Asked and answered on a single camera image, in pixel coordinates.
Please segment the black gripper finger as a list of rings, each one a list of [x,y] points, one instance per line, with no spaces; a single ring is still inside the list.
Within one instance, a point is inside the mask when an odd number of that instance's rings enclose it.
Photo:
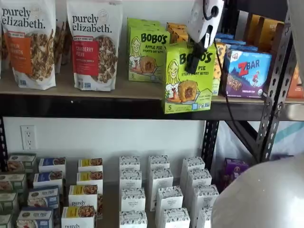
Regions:
[[[201,60],[203,54],[207,51],[210,44],[210,36],[213,30],[212,26],[208,26],[206,34],[199,42],[195,42],[194,39],[190,39],[193,43],[193,52],[188,60],[188,72],[196,73],[199,61]]]

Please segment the white perforated gripper body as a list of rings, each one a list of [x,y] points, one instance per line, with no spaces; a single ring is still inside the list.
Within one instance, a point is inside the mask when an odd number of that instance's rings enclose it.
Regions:
[[[187,23],[187,33],[195,42],[199,42],[207,32],[208,26],[213,30],[210,36],[210,44],[213,43],[218,30],[222,11],[223,0],[196,0],[194,1],[190,19]]]

